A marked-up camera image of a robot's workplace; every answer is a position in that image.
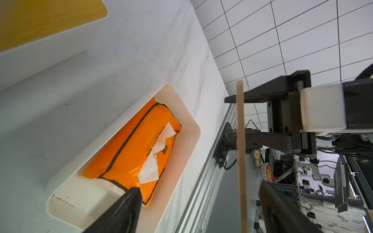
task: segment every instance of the white tiled wall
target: white tiled wall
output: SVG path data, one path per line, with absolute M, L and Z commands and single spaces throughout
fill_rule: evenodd
M 191 0 L 230 95 L 296 70 L 312 86 L 353 80 L 373 63 L 373 0 Z M 266 104 L 245 104 L 267 129 Z

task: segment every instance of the orange tissue pack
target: orange tissue pack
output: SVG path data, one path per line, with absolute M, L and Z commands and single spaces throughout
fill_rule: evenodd
M 82 176 L 106 180 L 124 192 L 139 187 L 142 203 L 148 207 L 180 130 L 167 106 L 153 98 L 109 141 Z

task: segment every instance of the black grid line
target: black grid line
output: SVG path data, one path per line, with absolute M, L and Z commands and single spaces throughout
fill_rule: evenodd
M 366 61 L 366 60 L 369 60 L 369 59 L 373 59 L 373 57 L 371 57 L 371 58 L 367 58 L 367 59 L 364 59 L 364 60 L 360 60 L 360 61 L 357 61 L 357 62 L 352 62 L 352 63 L 346 64 L 346 65 L 343 65 L 343 66 L 337 66 L 337 67 L 334 67 L 334 68 L 331 68 L 331 69 L 323 70 L 323 71 L 320 71 L 320 72 L 317 72 L 317 73 L 313 73 L 313 74 L 311 74 L 311 75 L 319 74 L 319 73 L 322 73 L 322 72 L 325 72 L 325 71 L 329 71 L 329 70 L 338 69 L 338 68 L 340 68 L 340 67 L 348 66 L 348 65 L 355 64 L 355 63 L 358 63 L 358 62 L 363 62 L 363 61 Z M 275 66 L 272 66 L 272 67 L 269 67 L 269 68 L 266 68 L 266 69 L 264 69 L 264 70 L 268 70 L 268 69 L 271 69 L 271 68 L 273 68 L 273 67 L 280 66 L 280 65 L 282 65 L 282 63 L 281 63 L 281 64 L 278 64 L 278 65 L 275 65 Z M 252 73 L 252 74 L 250 74 L 250 75 L 253 75 L 253 74 L 256 74 L 256 73 L 262 72 L 262 71 L 264 71 L 264 70 L 261 70 L 261 71 L 258 71 L 258 72 L 255 72 L 255 73 Z M 234 79 L 234 80 L 231 80 L 231 81 L 229 81 L 229 82 L 225 82 L 224 84 L 227 84 L 227 83 L 230 83 L 230 82 L 236 81 L 236 80 L 238 80 L 238 79 Z
M 261 114 L 261 113 L 253 113 L 253 114 L 247 114 L 247 115 L 245 115 L 245 116 L 252 116 L 252 115 L 257 115 L 257 114 Z
M 276 45 L 278 45 L 278 44 L 274 44 L 274 45 L 272 45 L 271 47 L 268 47 L 268 48 L 265 48 L 265 49 L 263 49 L 263 50 L 260 50 L 259 52 L 253 53 L 253 54 L 251 54 L 250 56 L 247 56 L 247 57 L 245 57 L 245 58 L 242 58 L 241 60 L 246 59 L 246 58 L 248 58 L 248 57 L 251 57 L 251 56 L 253 56 L 253 55 L 257 54 L 257 53 L 263 52 L 264 50 L 267 50 L 267 49 L 269 49 L 269 48 L 272 48 L 273 46 L 276 46 Z
M 373 57 L 371 57 L 371 58 L 367 58 L 367 59 L 364 59 L 364 60 L 360 60 L 360 61 L 357 61 L 357 62 L 352 62 L 352 63 L 346 64 L 346 65 L 343 65 L 343 66 L 338 66 L 338 67 L 335 67 L 335 68 L 331 68 L 331 69 L 328 69 L 328 70 L 323 70 L 323 71 L 320 71 L 320 72 L 317 72 L 317 73 L 313 73 L 312 75 L 316 75 L 316 74 L 318 74 L 318 73 L 322 73 L 322 72 L 329 71 L 329 70 L 338 69 L 339 67 L 344 67 L 344 66 L 348 66 L 348 65 L 351 65 L 351 64 L 355 64 L 355 63 L 363 62 L 363 61 L 366 61 L 366 60 L 369 60 L 369 59 L 373 59 Z
M 220 0 L 220 3 L 222 4 L 222 8 L 223 8 L 223 11 L 224 11 L 224 6 L 223 6 L 223 3 L 222 3 L 222 0 Z M 233 34 L 232 34 L 232 31 L 231 31 L 231 27 L 229 26 L 228 18 L 227 18 L 227 15 L 226 15 L 225 11 L 224 11 L 224 15 L 225 15 L 225 19 L 227 20 L 227 24 L 228 24 L 229 31 L 230 31 L 231 36 L 232 36 L 232 40 L 233 40 L 234 46 L 236 47 L 236 43 L 235 43 L 235 41 L 234 41 Z M 237 52 L 237 56 L 238 56 L 239 62 L 240 62 L 240 64 L 241 64 L 241 67 L 242 67 L 242 71 L 243 71 L 243 73 L 244 73 L 244 76 L 246 76 L 246 75 L 245 75 L 244 67 L 242 66 L 241 59 L 239 58 L 239 54 L 238 54 L 237 47 L 236 47 L 236 52 Z M 245 78 L 245 80 L 246 80 L 246 83 L 247 83 L 247 87 L 248 87 L 249 90 L 250 90 L 249 83 L 247 82 L 247 79 L 246 79 L 246 78 Z
M 275 22 L 275 28 L 276 28 L 277 39 L 278 39 L 278 41 L 279 41 L 279 47 L 280 47 L 280 53 L 281 53 L 281 59 L 282 59 L 283 70 L 285 71 L 285 75 L 286 75 L 285 63 L 284 63 L 284 61 L 283 61 L 282 50 L 281 50 L 281 44 L 280 44 L 280 38 L 279 38 L 279 33 L 278 33 L 278 31 L 277 31 L 276 20 L 275 20 L 275 13 L 273 12 L 273 7 L 272 7 L 272 2 L 271 2 L 271 0 L 269 0 L 269 3 L 271 4 L 271 9 L 272 9 L 272 14 L 273 14 L 273 21 Z
M 338 54 L 339 54 L 339 78 L 342 82 L 342 69 L 341 69 L 341 43 L 339 41 L 339 19 L 338 19 L 338 0 L 335 0 L 337 4 L 337 28 L 338 28 Z
M 261 121 L 259 121 L 259 123 L 260 123 L 260 127 L 261 127 L 261 129 L 263 130 L 263 126 L 261 125 L 262 123 L 267 123 L 268 124 L 268 121 L 266 121 L 266 122 L 261 122 Z
M 219 35 L 215 36 L 214 38 L 210 39 L 208 42 L 210 42 L 211 40 L 215 39 L 216 37 L 220 36 L 221 34 L 223 34 L 224 32 L 226 32 L 226 31 L 228 31 L 228 30 L 230 30 L 229 25 L 228 25 L 228 29 L 226 29 L 225 31 L 223 31 L 223 32 L 220 33 Z
M 207 0 L 204 0 L 199 6 L 197 6 L 194 10 L 197 10 L 198 7 L 200 7 L 203 3 L 205 3 Z
M 230 9 L 232 9 L 233 7 L 235 7 L 238 3 L 236 3 L 234 6 L 232 6 L 231 8 L 229 8 L 227 11 L 224 11 L 224 7 L 223 7 L 223 5 L 222 5 L 222 7 L 223 7 L 223 11 L 224 11 L 224 13 L 223 14 L 225 14 L 225 13 L 227 13 Z M 214 19 L 212 22 L 214 22 L 215 20 L 217 20 L 218 18 L 220 18 L 223 14 L 221 14 L 219 17 L 217 17 L 216 19 Z M 207 24 L 206 26 L 204 26 L 203 28 L 202 28 L 202 30 L 203 29 L 205 29 L 208 25 L 210 25 L 211 23 L 209 23 L 209 24 Z
M 365 5 L 359 7 L 359 8 L 357 8 L 357 9 L 355 9 L 355 10 L 358 10 L 358 9 L 360 9 L 360 8 L 363 8 L 363 7 L 365 7 L 365 6 L 369 5 L 369 4 L 372 4 L 372 3 L 373 3 L 373 2 L 368 3 L 368 4 L 365 4 Z M 342 17 L 342 16 L 345 16 L 345 15 L 351 13 L 351 12 L 354 12 L 355 10 L 352 10 L 352 11 L 350 11 L 350 12 L 347 12 L 347 13 L 343 14 L 343 15 L 340 15 L 340 16 L 338 16 L 338 18 L 340 18 L 340 17 Z M 274 28 L 277 28 L 277 27 L 281 26 L 282 24 L 284 24 L 284 23 L 286 23 L 286 22 L 288 22 L 288 21 L 290 21 L 290 20 L 292 20 L 292 19 L 294 19 L 294 18 L 300 16 L 301 14 L 299 14 L 299 15 L 297 15 L 297 16 L 295 16 L 295 17 L 293 17 L 293 18 L 291 18 L 291 19 L 289 19 L 289 20 L 287 20 L 287 21 L 285 21 L 285 22 L 283 22 L 283 23 L 277 25 L 277 26 L 274 27 Z M 326 23 L 328 23 L 328 22 L 330 22 L 330 21 L 333 21 L 333 20 L 335 20 L 335 19 L 338 19 L 338 18 L 331 19 L 331 20 L 329 20 L 329 21 L 327 21 L 327 22 L 325 22 L 325 23 L 322 23 L 322 24 L 320 24 L 320 25 L 318 25 L 318 26 L 316 26 L 316 27 L 314 27 L 314 28 L 311 28 L 311 29 L 309 29 L 309 30 L 307 30 L 307 31 L 304 31 L 304 32 L 302 32 L 302 33 L 300 33 L 300 34 L 298 34 L 298 35 L 295 35 L 295 36 L 293 36 L 293 37 L 291 37 L 291 38 L 289 38 L 289 39 L 292 39 L 292 38 L 294 38 L 294 37 L 296 37 L 296 36 L 299 36 L 299 35 L 301 35 L 301 34 L 303 34 L 303 33 L 305 33 L 305 32 L 308 32 L 308 31 L 310 31 L 310 30 L 312 30 L 312 29 L 315 29 L 315 28 L 317 28 L 317 27 L 319 27 L 319 26 L 322 26 L 322 25 L 324 25 L 324 24 L 326 24 Z M 243 45 L 243 44 L 245 44 L 245 43 L 247 43 L 247 42 L 250 42 L 251 40 L 253 40 L 253 39 L 255 39 L 255 38 L 257 38 L 257 37 L 259 37 L 259 36 L 261 36 L 261 35 L 263 35 L 263 34 L 269 32 L 269 31 L 271 31 L 271 30 L 274 29 L 274 28 L 271 28 L 271 29 L 265 31 L 265 32 L 263 32 L 263 33 L 257 35 L 257 36 L 254 37 L 254 38 L 251 38 L 250 40 L 248 40 L 248 41 L 246 41 L 246 42 L 244 42 L 244 43 L 238 45 L 237 47 L 239 47 L 239 46 L 241 46 L 241 45 Z M 224 52 L 224 53 L 222 53 L 222 54 L 220 54 L 220 55 L 214 57 L 214 59 L 220 57 L 220 56 L 223 55 L 223 54 L 226 54 L 227 52 Z
M 346 80 L 350 80 L 350 79 L 355 79 L 356 77 L 354 78 L 349 78 L 349 79 L 343 79 L 342 81 L 346 81 Z M 327 83 L 327 84 L 321 84 L 321 85 L 317 85 L 317 86 L 325 86 L 325 85 L 328 85 L 328 84 L 334 84 L 334 83 L 341 83 L 341 81 L 335 81 L 335 82 L 330 82 L 330 83 Z
M 352 38 L 352 39 L 346 40 L 346 41 L 342 42 L 341 44 L 343 44 L 343 43 L 345 43 L 345 42 L 347 42 L 347 41 L 354 40 L 354 39 L 356 39 L 356 38 L 359 38 L 359 37 L 362 37 L 362 36 L 368 35 L 368 34 L 370 34 L 370 33 L 373 33 L 373 32 L 368 32 L 368 33 L 365 33 L 365 34 L 363 34 L 363 35 L 360 35 L 360 36 L 354 37 L 354 38 Z M 312 53 L 308 53 L 308 54 L 306 54 L 306 55 L 303 55 L 303 56 L 300 56 L 300 57 L 294 58 L 294 59 L 289 60 L 289 61 L 286 61 L 286 62 L 284 62 L 284 63 L 288 63 L 288 62 L 294 61 L 294 60 L 296 60 L 296 59 L 299 59 L 299 58 L 302 58 L 302 57 L 305 57 L 305 56 L 308 56 L 308 55 L 311 55 L 311 54 L 314 54 L 314 53 L 320 52 L 320 51 L 322 51 L 322 50 L 325 50 L 325 49 L 328 49 L 328 48 L 331 48 L 331 47 L 334 47 L 334 46 L 337 46 L 337 45 L 339 45 L 339 44 L 335 44 L 335 45 L 332 45 L 332 46 L 328 46 L 328 47 L 326 47 L 326 48 L 323 48 L 323 49 L 317 50 L 317 51 L 312 52 Z M 249 74 L 249 75 L 246 75 L 245 77 L 248 77 L 248 76 L 250 76 L 250 75 L 253 75 L 253 74 L 256 74 L 256 73 L 262 72 L 262 71 L 264 71 L 264 70 L 271 69 L 271 68 L 273 68 L 273 67 L 275 67 L 275 66 L 271 66 L 271 67 L 269 67 L 269 68 L 266 68 L 266 69 L 263 69 L 263 70 L 257 71 L 257 72 L 255 72 L 255 73 L 252 73 L 252 74 Z M 338 66 L 338 67 L 331 68 L 331 69 L 328 69 L 328 70 L 337 69 L 337 68 L 339 68 L 339 67 L 343 67 L 343 66 L 340 65 L 340 66 Z
M 204 27 L 202 28 L 202 30 L 205 29 L 208 25 L 210 25 L 210 24 L 212 24 L 213 22 L 215 22 L 215 20 L 217 20 L 218 18 L 220 18 L 220 17 L 223 16 L 223 15 L 224 15 L 224 13 L 221 14 L 221 15 L 219 15 L 219 17 L 217 17 L 216 19 L 214 19 L 211 23 L 209 23 L 209 24 L 207 24 L 206 26 L 204 26 Z

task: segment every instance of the gray floor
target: gray floor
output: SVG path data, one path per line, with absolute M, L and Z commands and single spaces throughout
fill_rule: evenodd
M 228 153 L 228 165 L 236 158 L 236 151 Z M 246 155 L 248 232 L 254 232 L 254 215 L 260 185 L 259 169 L 254 167 L 253 156 Z M 224 172 L 218 194 L 207 225 L 206 233 L 239 232 L 237 164 Z

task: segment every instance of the wooden stick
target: wooden stick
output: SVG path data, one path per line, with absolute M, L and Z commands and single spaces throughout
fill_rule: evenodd
M 247 233 L 247 204 L 246 204 L 246 143 L 244 120 L 244 85 L 242 80 L 237 81 L 236 94 L 237 110 L 237 165 L 239 178 L 239 207 L 241 233 Z

